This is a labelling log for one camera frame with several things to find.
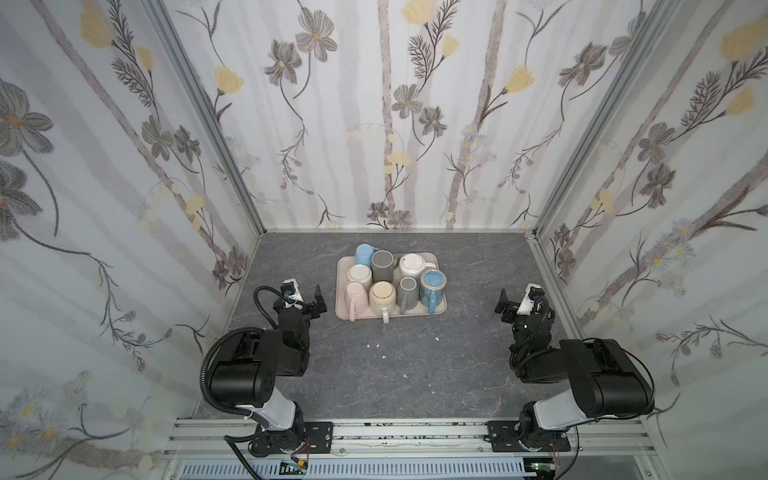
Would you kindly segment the cream speckled mug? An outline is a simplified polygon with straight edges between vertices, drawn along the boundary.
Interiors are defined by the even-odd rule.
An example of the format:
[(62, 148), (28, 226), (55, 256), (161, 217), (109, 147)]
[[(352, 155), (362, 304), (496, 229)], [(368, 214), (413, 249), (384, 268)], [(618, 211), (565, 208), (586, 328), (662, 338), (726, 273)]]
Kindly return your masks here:
[(384, 324), (390, 322), (397, 304), (397, 290), (392, 283), (374, 283), (369, 290), (369, 308), (375, 317), (380, 317)]

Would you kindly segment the blue butterfly mug yellow inside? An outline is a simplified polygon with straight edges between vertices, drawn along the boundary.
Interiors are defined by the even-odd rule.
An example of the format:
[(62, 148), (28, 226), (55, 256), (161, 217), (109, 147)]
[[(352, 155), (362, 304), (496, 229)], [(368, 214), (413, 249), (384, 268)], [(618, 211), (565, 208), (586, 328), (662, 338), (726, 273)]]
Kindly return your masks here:
[(420, 277), (420, 303), (429, 315), (434, 315), (444, 298), (446, 275), (438, 269), (426, 269)]

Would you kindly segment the small grey mug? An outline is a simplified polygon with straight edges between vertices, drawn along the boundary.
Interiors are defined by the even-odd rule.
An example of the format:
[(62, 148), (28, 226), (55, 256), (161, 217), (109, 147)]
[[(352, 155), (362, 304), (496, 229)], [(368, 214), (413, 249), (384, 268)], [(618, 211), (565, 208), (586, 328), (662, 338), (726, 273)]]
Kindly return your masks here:
[(397, 289), (397, 305), (401, 314), (413, 310), (419, 304), (419, 283), (410, 276), (400, 279)]

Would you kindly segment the pink mug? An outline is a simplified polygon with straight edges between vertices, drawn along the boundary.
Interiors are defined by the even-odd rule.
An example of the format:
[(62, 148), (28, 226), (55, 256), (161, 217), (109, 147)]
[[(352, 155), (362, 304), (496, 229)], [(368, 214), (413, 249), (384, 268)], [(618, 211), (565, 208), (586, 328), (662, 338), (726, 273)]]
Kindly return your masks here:
[(354, 322), (369, 307), (368, 291), (360, 282), (350, 282), (345, 289), (345, 298), (348, 305), (349, 321)]

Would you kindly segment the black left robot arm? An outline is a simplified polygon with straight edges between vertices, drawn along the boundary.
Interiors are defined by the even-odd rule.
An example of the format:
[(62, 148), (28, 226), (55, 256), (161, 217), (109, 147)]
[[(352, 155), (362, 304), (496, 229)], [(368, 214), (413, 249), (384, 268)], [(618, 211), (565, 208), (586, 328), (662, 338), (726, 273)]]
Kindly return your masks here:
[(230, 445), (247, 443), (256, 457), (306, 451), (309, 434), (301, 407), (279, 391), (276, 379), (306, 373), (311, 322), (327, 311), (322, 290), (316, 286), (305, 301), (297, 282), (287, 280), (279, 288), (256, 287), (253, 301), (269, 327), (233, 329), (214, 342), (199, 374), (202, 397), (219, 412), (257, 423), (250, 436), (227, 436)]

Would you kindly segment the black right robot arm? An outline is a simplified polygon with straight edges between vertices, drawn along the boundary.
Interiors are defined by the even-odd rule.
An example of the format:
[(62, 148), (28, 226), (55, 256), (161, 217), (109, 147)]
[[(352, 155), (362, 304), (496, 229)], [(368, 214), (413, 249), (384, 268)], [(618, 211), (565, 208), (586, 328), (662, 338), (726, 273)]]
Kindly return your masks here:
[(555, 311), (543, 288), (529, 284), (519, 302), (502, 290), (494, 312), (512, 328), (509, 367), (525, 384), (568, 383), (548, 399), (526, 403), (514, 426), (515, 442), (527, 451), (569, 448), (573, 427), (601, 419), (631, 420), (652, 412), (655, 383), (617, 341), (564, 339), (553, 346)]

